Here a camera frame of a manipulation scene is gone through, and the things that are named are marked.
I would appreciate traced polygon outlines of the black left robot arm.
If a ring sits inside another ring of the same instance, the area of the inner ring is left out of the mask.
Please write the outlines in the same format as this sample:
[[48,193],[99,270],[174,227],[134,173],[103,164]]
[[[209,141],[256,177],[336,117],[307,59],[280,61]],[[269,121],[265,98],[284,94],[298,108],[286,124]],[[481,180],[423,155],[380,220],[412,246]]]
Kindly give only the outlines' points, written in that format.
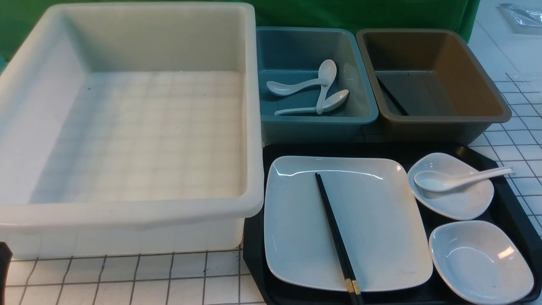
[[5,289],[8,267],[12,259],[12,251],[5,242],[0,242],[0,304],[5,304]]

